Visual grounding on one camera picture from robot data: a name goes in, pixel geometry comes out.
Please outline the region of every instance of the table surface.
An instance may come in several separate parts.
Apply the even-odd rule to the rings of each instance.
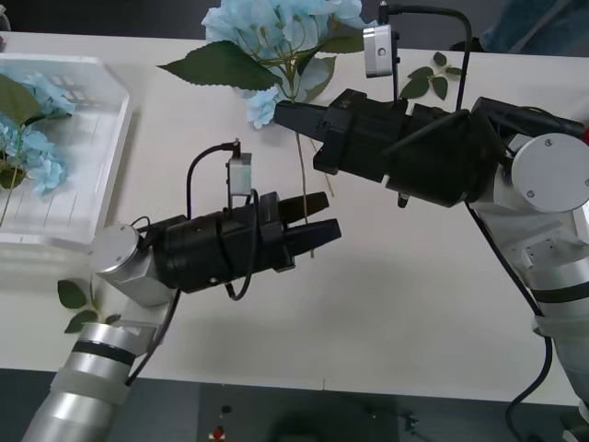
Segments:
[[[245,103],[230,87],[195,87],[155,68],[183,57],[200,41],[3,33],[6,52],[96,56],[132,93],[134,113],[110,222],[152,220],[184,212],[184,176],[203,149],[239,137],[254,154],[260,193],[301,193],[295,136],[271,125],[255,131]],[[429,64],[431,52],[401,51],[400,78]],[[448,53],[460,65],[460,53]],[[465,107],[479,96],[533,105],[567,118],[589,118],[580,58],[478,54],[471,57]],[[391,96],[391,79],[367,80],[361,54],[338,56],[336,73],[318,104],[346,87],[371,98]],[[456,82],[442,102],[451,110]],[[307,187],[326,191],[310,170]],[[195,175],[195,212],[225,203],[222,156]],[[471,222],[464,207],[444,209],[341,174],[323,217],[337,217],[343,238],[305,256],[297,269],[253,279],[247,297],[230,301],[223,289],[185,296],[165,344],[144,375],[150,378],[510,401],[537,376],[542,340],[531,312]],[[62,333],[71,313],[55,280],[83,275],[81,262],[17,265],[0,270],[0,367],[56,370],[75,337]],[[104,287],[106,308],[124,298]],[[575,404],[558,363],[533,402]]]

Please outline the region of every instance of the black cable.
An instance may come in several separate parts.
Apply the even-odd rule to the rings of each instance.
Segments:
[[[186,217],[188,217],[188,219],[192,219],[192,174],[194,173],[194,168],[196,168],[196,165],[199,164],[203,158],[213,154],[214,152],[233,152],[235,148],[236,145],[234,143],[216,145],[202,151],[196,158],[192,160],[191,166],[188,168],[188,174],[186,176]]]
[[[255,189],[251,190],[251,194],[253,195],[254,199],[254,213],[252,216],[253,223],[251,229],[251,244],[249,246],[248,273],[246,274],[246,280],[244,281],[243,286],[241,287],[241,290],[239,290],[238,294],[236,294],[231,283],[225,285],[227,294],[234,301],[241,300],[248,292],[249,284],[251,283],[251,277],[253,276],[256,267],[256,255],[258,254],[258,234],[260,231],[260,197],[258,196],[258,192]]]
[[[147,228],[151,227],[151,219],[149,219],[149,216],[139,216],[131,223],[131,227],[135,227],[135,224],[137,224],[141,220],[147,221]]]
[[[460,111],[462,108],[462,98],[464,97],[464,88],[467,83],[468,60],[470,59],[470,49],[472,46],[472,26],[468,21],[467,16],[454,9],[447,7],[434,6],[406,6],[406,5],[391,5],[388,7],[388,14],[398,15],[403,13],[410,14],[433,14],[436,16],[447,16],[457,18],[462,22],[464,31],[467,36],[466,45],[464,48],[464,57],[462,59],[462,74],[460,76],[460,84],[458,85],[458,97],[456,99],[456,110]]]
[[[438,129],[445,127],[453,122],[461,120],[463,118],[467,118],[470,112],[466,109],[457,110],[456,112],[450,113],[445,115],[442,118],[438,118],[437,120],[433,120],[429,124],[423,126],[419,131],[414,132],[413,134],[406,136],[402,140],[396,142],[394,145],[387,147],[383,150],[380,155],[382,157],[390,157],[399,149],[404,147],[405,145],[410,145],[412,143],[416,143],[417,141],[421,140],[423,137],[437,131]]]
[[[154,338],[154,340],[149,344],[149,347],[147,347],[147,353],[145,354],[145,357],[143,358],[143,360],[141,361],[139,366],[137,366],[135,371],[133,371],[133,373],[129,376],[127,381],[125,382],[125,385],[127,387],[130,387],[131,384],[133,384],[135,382],[135,380],[137,379],[139,374],[143,371],[143,369],[145,368],[145,366],[147,365],[149,360],[152,358],[152,356],[156,352],[156,348],[164,340],[164,336],[166,336],[167,329],[169,329],[169,325],[172,323],[172,319],[174,318],[174,313],[176,313],[176,308],[178,307],[178,303],[180,301],[181,294],[182,294],[182,291],[180,289],[176,290],[176,295],[174,296],[174,299],[172,299],[172,302],[171,302],[169,308],[167,309],[167,313],[166,313],[166,317],[164,318],[164,322],[159,327],[159,330],[157,331],[157,335]]]
[[[547,110],[543,110],[542,108],[537,108],[536,106],[518,106],[517,108],[515,108],[515,110],[510,110],[510,111],[506,112],[506,114],[504,114],[503,116],[510,114],[510,113],[514,113],[514,111],[516,111],[518,109],[527,109],[529,111],[536,111],[536,112],[539,112],[543,115],[546,115],[547,117],[550,117],[554,122],[556,122],[556,124],[562,129],[562,131],[564,133],[567,132],[567,128],[564,127],[564,124],[562,124],[562,121],[559,119],[559,117],[551,114]]]
[[[515,286],[517,286],[519,291],[522,293],[525,301],[530,306],[530,308],[532,309],[534,314],[536,316],[544,316],[542,314],[542,311],[540,310],[540,308],[537,306],[536,301],[534,301],[534,298],[532,298],[530,293],[527,291],[527,288],[525,288],[525,285],[522,282],[522,280],[519,279],[519,277],[515,273],[514,269],[511,267],[511,265],[509,265],[509,262],[507,262],[507,260],[505,260],[505,258],[503,257],[501,251],[499,250],[499,248],[495,244],[495,241],[493,240],[491,233],[489,232],[489,230],[487,229],[487,227],[485,226],[483,221],[480,219],[479,215],[477,215],[477,213],[470,208],[468,203],[467,203],[467,209],[468,209],[468,212],[470,213],[470,215],[472,216],[472,219],[475,221],[475,224],[479,228],[480,233],[482,233],[482,236],[487,240],[487,243],[491,247],[491,250],[493,250],[493,253],[497,257],[497,260],[499,260],[499,263],[501,264],[503,269],[507,272],[509,277],[514,282]],[[542,369],[540,370],[540,373],[538,374],[538,376],[534,380],[534,382],[532,382],[527,389],[522,391],[509,404],[509,406],[507,407],[507,410],[505,410],[505,422],[507,423],[507,428],[509,428],[509,431],[512,433],[512,435],[514,436],[514,438],[518,442],[524,442],[524,439],[519,435],[519,433],[515,429],[514,409],[523,400],[525,400],[525,398],[527,398],[530,394],[532,394],[534,391],[536,391],[536,389],[540,385],[542,385],[542,382],[544,382],[544,380],[546,380],[547,376],[549,375],[550,367],[552,365],[552,357],[553,357],[552,340],[548,336],[544,336],[544,345],[545,345],[544,364],[542,364]]]
[[[191,163],[191,166],[188,169],[188,174],[186,177],[186,215],[187,215],[188,219],[191,219],[192,174],[194,173],[194,168],[196,168],[196,165],[203,158],[205,158],[208,155],[211,155],[214,152],[224,152],[224,151],[233,152],[233,151],[235,151],[235,149],[236,149],[236,145],[234,143],[225,143],[222,145],[216,145],[214,147],[210,147],[210,148],[202,151],[196,158],[194,158],[194,160]],[[142,218],[147,218],[147,217],[142,216],[140,218],[137,218],[133,223],[136,223],[137,221],[139,221]],[[143,360],[141,361],[141,363],[139,363],[139,366],[137,366],[135,371],[133,371],[133,373],[129,376],[129,378],[127,378],[127,381],[125,382],[126,386],[131,386],[135,382],[135,380],[140,375],[140,373],[143,371],[143,369],[145,368],[147,363],[153,357],[154,353],[156,352],[157,347],[162,343],[164,336],[166,336],[167,329],[169,329],[169,326],[172,323],[172,320],[174,319],[174,314],[176,313],[176,309],[178,308],[178,303],[180,301],[181,295],[182,295],[182,291],[180,289],[176,290],[176,295],[174,295],[174,298],[172,299],[172,302],[170,303],[170,305],[167,309],[166,317],[164,318],[162,325],[157,330],[156,337],[147,347],[147,352],[146,352]]]
[[[517,405],[519,405],[525,398],[527,398],[530,394],[532,394],[536,389],[542,385],[542,382],[546,380],[549,375],[550,366],[552,365],[552,340],[548,336],[544,336],[544,345],[545,345],[545,355],[544,355],[544,364],[542,365],[542,369],[540,370],[540,374],[537,375],[536,380],[530,384],[530,386],[522,391],[519,396],[517,396],[507,407],[505,410],[505,422],[507,423],[507,428],[511,431],[512,435],[514,435],[515,439],[518,442],[524,442],[524,439],[520,436],[514,426],[514,409]]]

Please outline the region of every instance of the green leaf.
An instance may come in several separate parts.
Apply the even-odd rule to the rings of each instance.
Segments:
[[[82,289],[72,281],[59,281],[57,283],[59,301],[65,308],[82,308],[88,301]]]
[[[159,67],[193,85],[266,90],[283,82],[231,41],[209,43]]]
[[[448,80],[442,76],[437,76],[432,78],[432,86],[435,95],[441,99],[445,99],[446,95],[448,95]]]
[[[331,78],[333,78],[333,73],[335,72],[336,58],[338,57],[326,57],[321,59],[328,65],[329,76],[323,83],[319,83],[315,87],[307,90],[305,103],[310,103],[311,101],[316,99],[319,96],[319,94],[323,92],[325,88],[328,86],[329,82],[331,81]]]
[[[20,127],[40,114],[40,105],[26,87],[0,74],[0,112]]]
[[[355,53],[364,50],[364,36],[362,32],[352,35],[340,35],[327,40],[320,49],[328,53]]]
[[[430,66],[420,67],[419,69],[414,70],[411,72],[408,77],[409,78],[423,78],[425,76],[432,76],[433,69]]]
[[[433,55],[433,60],[440,67],[446,66],[448,64],[447,58],[445,58],[445,55],[443,55],[441,52],[436,52]]]
[[[64,333],[80,333],[84,324],[88,322],[96,322],[98,320],[98,314],[94,310],[84,310],[80,311],[77,315],[75,315],[70,323],[67,324],[67,328],[65,329]]]
[[[18,170],[16,178],[15,168],[3,169],[2,171],[0,171],[0,187],[10,190],[10,186],[12,185],[12,179],[15,178],[15,189],[22,183],[26,176],[27,174],[22,169]]]
[[[308,66],[309,62],[313,60],[313,57],[319,52],[321,46],[318,46],[314,51],[308,52],[303,54],[302,56],[298,57],[294,61],[294,67],[296,68],[296,72],[302,76],[305,72],[306,67]]]
[[[120,318],[121,318],[121,315],[110,315],[104,320],[104,323],[111,325],[111,324],[114,324]]]
[[[413,78],[403,90],[401,90],[400,97],[402,99],[418,99],[419,97],[423,97],[429,88],[430,82],[427,78]]]
[[[450,74],[451,76],[461,76],[462,75],[462,69],[460,69],[459,67],[446,67],[445,72],[447,74]]]

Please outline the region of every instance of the blue artificial flower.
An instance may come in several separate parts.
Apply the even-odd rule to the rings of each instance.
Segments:
[[[208,42],[232,41],[260,58],[277,56],[275,47],[283,41],[277,23],[269,0],[221,0],[221,5],[209,9],[202,21]]]
[[[271,68],[277,76],[283,78],[283,74],[277,68]],[[295,88],[298,88],[296,101],[305,101],[306,92],[313,87],[320,85],[329,77],[329,67],[324,60],[320,58],[312,59],[306,67],[303,77],[296,76]],[[286,93],[291,94],[288,82],[283,80],[283,89]],[[254,123],[256,129],[261,129],[264,124],[268,124],[274,117],[276,104],[287,97],[282,90],[276,86],[260,92],[239,90],[243,98],[248,98],[248,121]]]
[[[221,0],[202,24],[206,40],[232,41],[259,58],[306,51],[328,35],[329,17],[356,28],[374,26],[360,18],[361,0]]]
[[[248,100],[248,121],[254,123],[256,129],[268,124],[274,116],[276,103],[278,102],[278,88],[272,86],[268,90],[262,90]]]
[[[5,152],[8,159],[15,164],[28,165],[34,163],[43,154],[52,154],[55,144],[51,143],[45,134],[34,131],[28,126],[20,136],[20,147],[18,147],[18,130],[5,126],[2,131]]]
[[[54,85],[46,76],[40,73],[25,76],[9,66],[0,66],[0,74],[26,87],[40,104],[41,113],[45,117],[63,117],[74,113],[75,104],[65,97],[67,91]]]
[[[334,14],[341,23],[358,29],[375,26],[375,21],[364,23],[360,18],[362,12],[360,0],[317,0],[313,3],[315,5],[308,10],[310,15]]]
[[[27,176],[33,181],[33,191],[43,195],[65,181],[65,168],[57,158],[47,154],[37,159],[35,167],[29,169]]]

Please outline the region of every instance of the white plastic basket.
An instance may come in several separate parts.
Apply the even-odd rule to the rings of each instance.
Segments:
[[[3,226],[3,244],[74,248],[88,244],[103,227],[121,160],[132,107],[122,83],[98,59],[0,54],[0,64],[24,75],[41,73],[67,90],[71,118],[47,121],[45,133],[67,166],[65,184],[39,196],[28,180],[13,191]],[[0,193],[4,210],[8,191]]]

